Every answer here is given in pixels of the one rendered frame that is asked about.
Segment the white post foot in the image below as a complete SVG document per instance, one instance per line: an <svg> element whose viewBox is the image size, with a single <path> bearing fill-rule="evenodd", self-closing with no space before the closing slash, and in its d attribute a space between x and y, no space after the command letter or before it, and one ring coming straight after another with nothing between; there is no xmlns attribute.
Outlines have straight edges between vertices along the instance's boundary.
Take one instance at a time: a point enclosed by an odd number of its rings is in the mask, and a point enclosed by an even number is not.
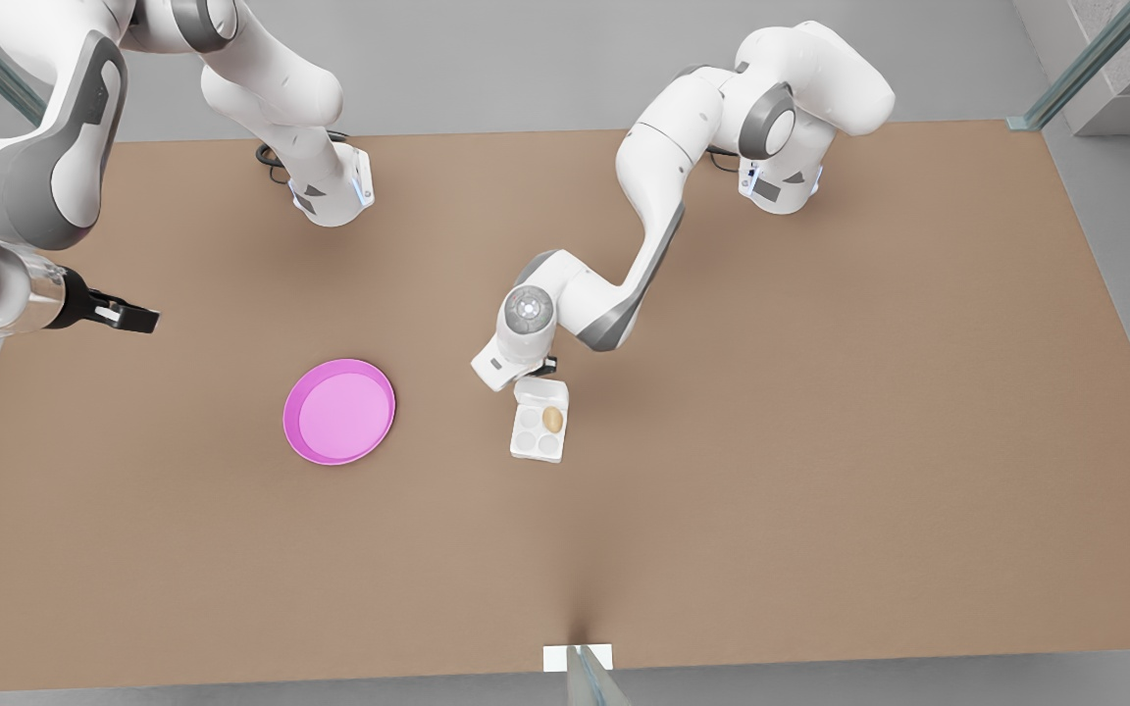
<svg viewBox="0 0 1130 706"><path fill-rule="evenodd" d="M612 646L610 643L586 644L586 650L591 650L593 657L600 662L605 670L614 670ZM566 672L568 671L568 652L582 652L583 646L545 646L542 650L544 672Z"/></svg>

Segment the pink round plate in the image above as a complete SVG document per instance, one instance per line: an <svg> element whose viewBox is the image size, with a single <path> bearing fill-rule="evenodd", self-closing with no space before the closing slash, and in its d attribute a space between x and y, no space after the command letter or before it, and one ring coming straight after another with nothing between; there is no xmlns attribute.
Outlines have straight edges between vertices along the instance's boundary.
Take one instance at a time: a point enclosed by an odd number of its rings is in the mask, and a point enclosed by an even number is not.
<svg viewBox="0 0 1130 706"><path fill-rule="evenodd" d="M282 433L301 459L340 467L376 450L394 417L395 393L385 372L363 359L332 359L292 385Z"/></svg>

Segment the white egg box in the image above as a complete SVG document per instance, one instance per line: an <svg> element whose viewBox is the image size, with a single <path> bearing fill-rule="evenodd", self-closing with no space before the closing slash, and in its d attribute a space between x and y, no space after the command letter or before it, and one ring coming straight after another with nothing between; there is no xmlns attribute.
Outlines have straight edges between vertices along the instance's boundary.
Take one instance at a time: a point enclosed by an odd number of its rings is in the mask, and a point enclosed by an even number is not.
<svg viewBox="0 0 1130 706"><path fill-rule="evenodd" d="M564 413L564 429L553 434L544 428L544 409L518 406L514 429L511 432L508 451L515 459L544 462L560 462L565 433L568 428L568 410Z"/></svg>

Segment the white egg box lid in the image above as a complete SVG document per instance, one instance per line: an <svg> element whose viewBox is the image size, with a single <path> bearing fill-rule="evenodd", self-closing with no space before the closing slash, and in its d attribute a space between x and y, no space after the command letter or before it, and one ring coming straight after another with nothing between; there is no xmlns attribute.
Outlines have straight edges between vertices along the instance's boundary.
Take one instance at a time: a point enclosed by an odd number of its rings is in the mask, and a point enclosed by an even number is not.
<svg viewBox="0 0 1130 706"><path fill-rule="evenodd" d="M519 406L570 410L570 387L562 380L525 376L516 380L514 396Z"/></svg>

